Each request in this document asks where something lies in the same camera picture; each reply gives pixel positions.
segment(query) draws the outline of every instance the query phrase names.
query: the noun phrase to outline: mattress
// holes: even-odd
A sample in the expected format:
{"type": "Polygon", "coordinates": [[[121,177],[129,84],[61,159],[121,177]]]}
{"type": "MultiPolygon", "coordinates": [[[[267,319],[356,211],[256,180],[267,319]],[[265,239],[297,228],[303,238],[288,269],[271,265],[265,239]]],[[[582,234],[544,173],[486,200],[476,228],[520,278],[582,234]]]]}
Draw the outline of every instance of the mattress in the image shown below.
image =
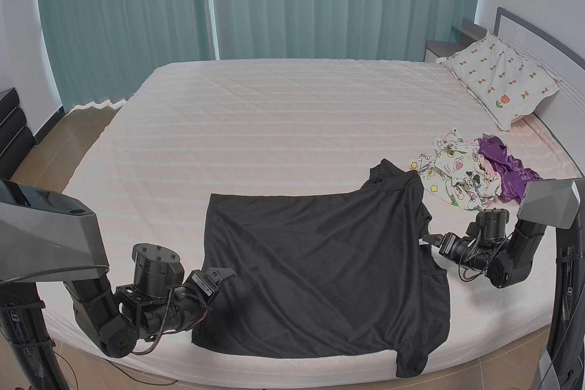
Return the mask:
{"type": "MultiPolygon", "coordinates": [[[[496,134],[545,178],[578,176],[544,125],[529,116],[499,131],[442,65],[403,61],[257,59],[158,68],[85,155],[65,193],[98,215],[113,285],[132,282],[132,246],[179,253],[187,271],[203,259],[205,214],[214,193],[310,195],[349,192],[386,158],[408,170],[433,139],[457,128],[467,140],[496,134]]],[[[425,193],[431,232],[463,234],[475,212],[425,193]]],[[[505,205],[513,228],[516,202],[505,205]]],[[[555,236],[549,229],[530,277],[495,289],[448,270],[449,338],[425,372],[464,363],[550,323],[555,236]]],[[[77,328],[61,284],[39,285],[51,335],[99,356],[77,328]]],[[[203,385],[306,388],[395,378],[396,353],[310,359],[229,356],[168,335],[148,356],[121,363],[203,385]]],[[[146,348],[139,343],[138,349],[146,348]]]]}

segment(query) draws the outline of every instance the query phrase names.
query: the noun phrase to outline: bed headboard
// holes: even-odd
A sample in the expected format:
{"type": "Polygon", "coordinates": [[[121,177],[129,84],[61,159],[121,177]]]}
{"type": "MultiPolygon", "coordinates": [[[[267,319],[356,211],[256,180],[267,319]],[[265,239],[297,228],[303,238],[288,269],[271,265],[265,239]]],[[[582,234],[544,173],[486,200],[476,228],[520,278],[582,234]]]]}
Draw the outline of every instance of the bed headboard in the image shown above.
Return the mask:
{"type": "Polygon", "coordinates": [[[585,172],[585,59],[550,34],[499,7],[494,35],[517,52],[538,60],[560,78],[560,91],[534,113],[585,172]]]}

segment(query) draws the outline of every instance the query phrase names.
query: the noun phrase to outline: purple ruffle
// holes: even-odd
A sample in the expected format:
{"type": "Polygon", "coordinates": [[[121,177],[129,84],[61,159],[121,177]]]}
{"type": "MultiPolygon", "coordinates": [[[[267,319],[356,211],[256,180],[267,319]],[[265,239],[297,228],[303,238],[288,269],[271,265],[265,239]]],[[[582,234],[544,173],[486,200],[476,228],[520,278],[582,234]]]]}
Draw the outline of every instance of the purple ruffle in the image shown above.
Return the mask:
{"type": "Polygon", "coordinates": [[[530,181],[541,180],[542,177],[530,168],[524,168],[522,161],[511,154],[508,155],[507,146],[496,136],[484,135],[478,138],[479,153],[491,162],[491,165],[502,178],[502,200],[509,202],[515,198],[522,198],[526,184],[530,181]]]}

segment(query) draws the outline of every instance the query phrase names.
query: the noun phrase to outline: white pillow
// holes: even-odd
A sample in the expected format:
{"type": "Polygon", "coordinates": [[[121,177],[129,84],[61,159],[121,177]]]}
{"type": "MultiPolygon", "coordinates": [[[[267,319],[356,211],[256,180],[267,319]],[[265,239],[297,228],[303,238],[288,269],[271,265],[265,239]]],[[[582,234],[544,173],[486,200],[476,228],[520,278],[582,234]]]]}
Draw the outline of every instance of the white pillow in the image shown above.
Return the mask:
{"type": "Polygon", "coordinates": [[[441,63],[502,130],[509,130],[512,122],[531,114],[540,101],[559,90],[536,60],[519,55],[489,32],[441,63]]]}

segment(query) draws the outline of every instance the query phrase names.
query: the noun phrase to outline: tiled floor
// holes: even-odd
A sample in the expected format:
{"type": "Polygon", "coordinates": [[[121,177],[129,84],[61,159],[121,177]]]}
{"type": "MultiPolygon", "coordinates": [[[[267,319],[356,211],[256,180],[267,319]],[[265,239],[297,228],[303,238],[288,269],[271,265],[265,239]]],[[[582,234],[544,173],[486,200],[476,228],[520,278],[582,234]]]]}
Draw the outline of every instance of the tiled floor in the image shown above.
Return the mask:
{"type": "MultiPolygon", "coordinates": [[[[39,188],[61,192],[69,182],[77,165],[100,133],[115,115],[111,108],[76,110],[65,116],[50,131],[43,142],[34,147],[20,165],[12,180],[39,188]]],[[[371,384],[326,387],[329,390],[506,390],[516,387],[530,388],[542,346],[548,339],[548,327],[542,328],[503,348],[450,369],[421,375],[412,379],[375,382],[371,384]]],[[[57,343],[58,351],[75,369],[80,390],[152,388],[139,384],[110,364],[78,351],[67,344],[57,343]]],[[[74,382],[67,364],[60,359],[65,376],[74,382]]],[[[152,383],[165,383],[169,379],[147,376],[129,371],[138,379],[152,383]]],[[[3,338],[0,337],[0,390],[28,388],[16,360],[3,338]]],[[[169,387],[186,390],[202,389],[202,385],[179,382],[169,387]]]]}

